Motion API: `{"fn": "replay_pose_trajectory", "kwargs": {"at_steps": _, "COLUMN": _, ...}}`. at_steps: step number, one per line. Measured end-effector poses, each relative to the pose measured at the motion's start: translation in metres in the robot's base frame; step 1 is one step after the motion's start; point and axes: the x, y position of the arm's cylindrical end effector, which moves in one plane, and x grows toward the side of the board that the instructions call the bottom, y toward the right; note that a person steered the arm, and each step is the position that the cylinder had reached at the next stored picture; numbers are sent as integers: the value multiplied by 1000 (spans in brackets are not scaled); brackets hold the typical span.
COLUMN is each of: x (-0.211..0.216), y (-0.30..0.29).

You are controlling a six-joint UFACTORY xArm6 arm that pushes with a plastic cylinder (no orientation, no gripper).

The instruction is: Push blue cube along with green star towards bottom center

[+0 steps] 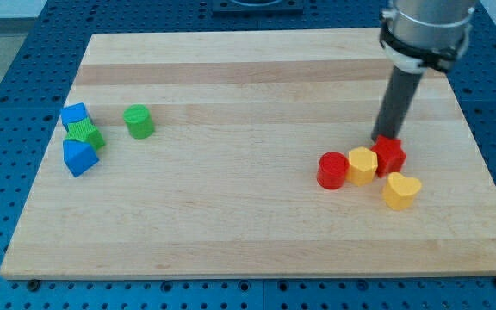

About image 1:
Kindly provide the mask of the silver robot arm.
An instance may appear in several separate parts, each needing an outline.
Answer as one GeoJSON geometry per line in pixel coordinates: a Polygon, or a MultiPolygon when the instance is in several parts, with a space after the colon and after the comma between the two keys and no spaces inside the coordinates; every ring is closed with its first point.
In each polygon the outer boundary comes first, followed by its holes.
{"type": "Polygon", "coordinates": [[[379,42],[409,74],[449,72],[469,46],[475,0],[391,0],[380,13],[379,42]]]}

